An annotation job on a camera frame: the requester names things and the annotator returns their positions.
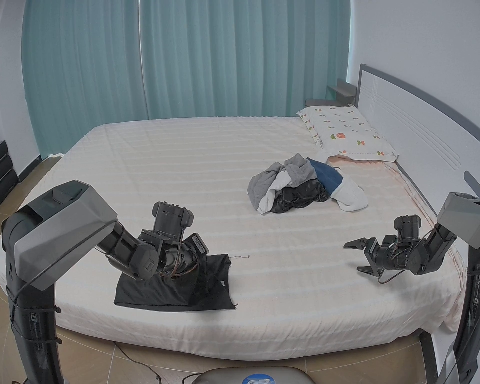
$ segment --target white pillow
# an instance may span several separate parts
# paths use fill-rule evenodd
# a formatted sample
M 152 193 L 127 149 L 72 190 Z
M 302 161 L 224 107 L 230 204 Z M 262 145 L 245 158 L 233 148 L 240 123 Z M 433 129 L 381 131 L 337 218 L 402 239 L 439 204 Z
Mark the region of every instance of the white pillow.
M 319 148 L 315 160 L 330 156 L 394 162 L 398 153 L 354 106 L 313 106 L 297 112 Z

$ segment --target curtain fold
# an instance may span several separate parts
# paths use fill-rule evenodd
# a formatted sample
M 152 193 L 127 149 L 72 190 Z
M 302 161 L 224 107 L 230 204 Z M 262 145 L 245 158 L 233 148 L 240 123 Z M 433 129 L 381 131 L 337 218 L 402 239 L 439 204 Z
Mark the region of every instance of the curtain fold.
M 27 0 L 22 69 L 43 157 L 104 123 L 293 116 L 345 79 L 349 0 Z
M 97 125 L 148 118 L 137 1 L 27 0 L 23 25 L 25 98 L 42 157 Z
M 293 116 L 345 80 L 348 0 L 140 0 L 149 118 Z

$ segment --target blue sticker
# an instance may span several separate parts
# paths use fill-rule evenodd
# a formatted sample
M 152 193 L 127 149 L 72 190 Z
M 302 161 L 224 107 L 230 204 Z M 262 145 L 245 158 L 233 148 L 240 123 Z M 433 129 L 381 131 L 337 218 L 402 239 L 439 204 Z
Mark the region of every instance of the blue sticker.
M 263 373 L 254 373 L 246 377 L 241 384 L 275 384 L 275 380 L 272 376 Z

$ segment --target floor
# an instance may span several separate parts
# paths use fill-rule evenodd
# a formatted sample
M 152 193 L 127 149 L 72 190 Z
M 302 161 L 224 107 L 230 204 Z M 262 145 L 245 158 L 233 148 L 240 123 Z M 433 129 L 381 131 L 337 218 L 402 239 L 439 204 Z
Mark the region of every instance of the floor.
M 0 204 L 0 222 L 15 212 L 24 198 L 59 158 L 47 158 Z M 63 375 L 71 384 L 156 384 L 146 367 L 125 359 L 113 342 L 58 328 Z M 232 361 L 199 357 L 162 349 L 119 344 L 132 359 L 154 369 L 164 384 L 181 384 L 182 378 L 213 368 L 245 365 L 285 365 L 305 371 L 315 383 L 417 384 L 425 383 L 419 339 L 406 336 L 380 346 L 327 353 L 282 361 Z M 9 327 L 7 298 L 0 290 L 0 383 L 22 382 L 25 372 Z M 195 379 L 187 379 L 190 384 Z

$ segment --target headboard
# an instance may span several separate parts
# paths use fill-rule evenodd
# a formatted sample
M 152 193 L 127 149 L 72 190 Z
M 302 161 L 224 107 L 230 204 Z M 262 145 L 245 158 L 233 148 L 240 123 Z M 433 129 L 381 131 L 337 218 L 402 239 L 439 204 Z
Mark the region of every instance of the headboard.
M 365 64 L 355 106 L 400 153 L 399 168 L 435 213 L 449 192 L 480 195 L 480 128 L 465 116 Z

